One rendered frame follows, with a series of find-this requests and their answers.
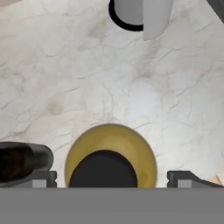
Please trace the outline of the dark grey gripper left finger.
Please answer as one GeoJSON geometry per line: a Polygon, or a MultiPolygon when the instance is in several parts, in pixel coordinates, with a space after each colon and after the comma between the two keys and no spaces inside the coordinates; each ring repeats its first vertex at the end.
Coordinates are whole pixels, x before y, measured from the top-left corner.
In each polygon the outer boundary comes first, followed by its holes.
{"type": "Polygon", "coordinates": [[[6,188],[56,188],[56,171],[35,171],[26,178],[8,182],[6,188]]]}

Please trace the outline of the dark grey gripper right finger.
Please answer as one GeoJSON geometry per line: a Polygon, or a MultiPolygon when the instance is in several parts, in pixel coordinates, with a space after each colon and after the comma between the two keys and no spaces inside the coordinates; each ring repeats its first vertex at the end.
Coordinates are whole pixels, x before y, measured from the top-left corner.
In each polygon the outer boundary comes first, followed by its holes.
{"type": "Polygon", "coordinates": [[[191,171],[168,171],[168,188],[222,188],[222,185],[200,179],[191,171]]]}

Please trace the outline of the dark wine bottle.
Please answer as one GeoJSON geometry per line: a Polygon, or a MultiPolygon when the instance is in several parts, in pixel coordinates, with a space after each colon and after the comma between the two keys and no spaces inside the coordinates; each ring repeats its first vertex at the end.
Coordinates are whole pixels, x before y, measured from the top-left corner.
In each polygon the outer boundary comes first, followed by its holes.
{"type": "Polygon", "coordinates": [[[43,144],[0,142],[1,184],[48,172],[52,166],[53,152],[43,144]]]}

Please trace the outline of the yellow juice bottle black cap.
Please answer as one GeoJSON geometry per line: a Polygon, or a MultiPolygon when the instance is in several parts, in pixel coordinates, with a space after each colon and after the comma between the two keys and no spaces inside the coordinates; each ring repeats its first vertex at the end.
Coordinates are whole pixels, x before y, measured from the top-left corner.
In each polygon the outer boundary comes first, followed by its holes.
{"type": "Polygon", "coordinates": [[[147,141],[121,124],[88,129],[66,158],[68,187],[149,188],[157,183],[157,164],[147,141]]]}

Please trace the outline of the white cylinder with black base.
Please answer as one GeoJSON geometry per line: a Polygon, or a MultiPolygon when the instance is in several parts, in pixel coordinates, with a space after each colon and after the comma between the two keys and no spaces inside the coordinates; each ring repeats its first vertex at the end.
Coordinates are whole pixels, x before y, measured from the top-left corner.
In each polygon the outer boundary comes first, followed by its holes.
{"type": "Polygon", "coordinates": [[[109,0],[108,14],[120,28],[143,32],[143,40],[161,35],[170,22],[174,0],[109,0]]]}

